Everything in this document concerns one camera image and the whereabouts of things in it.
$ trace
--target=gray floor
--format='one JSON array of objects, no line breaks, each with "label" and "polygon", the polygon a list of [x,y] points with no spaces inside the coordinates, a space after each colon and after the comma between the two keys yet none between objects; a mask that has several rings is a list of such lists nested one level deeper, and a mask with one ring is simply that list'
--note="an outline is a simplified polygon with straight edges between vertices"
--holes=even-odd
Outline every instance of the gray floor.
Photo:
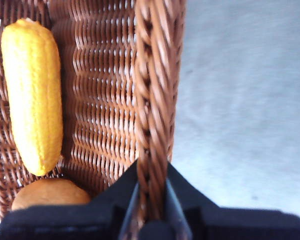
[{"label": "gray floor", "polygon": [[300,215],[300,0],[188,0],[174,166],[220,206]]}]

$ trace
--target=brown wicker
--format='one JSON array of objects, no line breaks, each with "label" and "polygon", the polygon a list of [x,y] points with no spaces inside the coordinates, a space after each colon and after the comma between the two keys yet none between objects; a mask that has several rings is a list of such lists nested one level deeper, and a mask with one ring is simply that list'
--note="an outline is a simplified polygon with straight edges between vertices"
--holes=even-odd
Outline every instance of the brown wicker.
[{"label": "brown wicker", "polygon": [[[44,178],[96,195],[138,158],[141,219],[162,217],[184,15],[185,0],[0,0],[0,42],[6,25],[31,18],[60,51],[63,158]],[[0,216],[39,178],[14,143],[0,48]]]}]

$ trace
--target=yellow corn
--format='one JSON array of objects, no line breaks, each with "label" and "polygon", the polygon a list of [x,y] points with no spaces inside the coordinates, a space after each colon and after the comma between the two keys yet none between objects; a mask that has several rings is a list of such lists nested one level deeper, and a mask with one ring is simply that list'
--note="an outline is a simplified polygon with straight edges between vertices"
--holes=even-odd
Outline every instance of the yellow corn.
[{"label": "yellow corn", "polygon": [[63,125],[60,58],[52,33],[19,19],[1,38],[12,134],[27,170],[45,175],[61,154]]}]

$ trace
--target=bread roll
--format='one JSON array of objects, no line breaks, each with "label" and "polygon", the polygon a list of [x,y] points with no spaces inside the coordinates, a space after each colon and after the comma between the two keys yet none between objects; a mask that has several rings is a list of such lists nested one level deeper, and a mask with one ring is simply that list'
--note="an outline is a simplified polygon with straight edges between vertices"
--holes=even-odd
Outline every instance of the bread roll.
[{"label": "bread roll", "polygon": [[22,188],[12,203],[13,211],[35,205],[78,205],[91,200],[88,193],[72,181],[61,178],[41,179]]}]

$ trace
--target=woven rattan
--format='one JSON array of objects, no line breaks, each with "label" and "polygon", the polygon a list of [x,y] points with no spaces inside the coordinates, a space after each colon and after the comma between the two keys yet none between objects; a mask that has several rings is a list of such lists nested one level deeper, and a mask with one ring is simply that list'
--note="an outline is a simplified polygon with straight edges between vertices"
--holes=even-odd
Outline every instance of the woven rattan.
[{"label": "woven rattan", "polygon": [[[62,155],[43,178],[93,196],[138,159],[140,219],[160,219],[173,147],[185,0],[0,0],[0,42],[19,18],[51,29],[61,59]],[[11,132],[0,48],[0,216],[39,179]]]}]

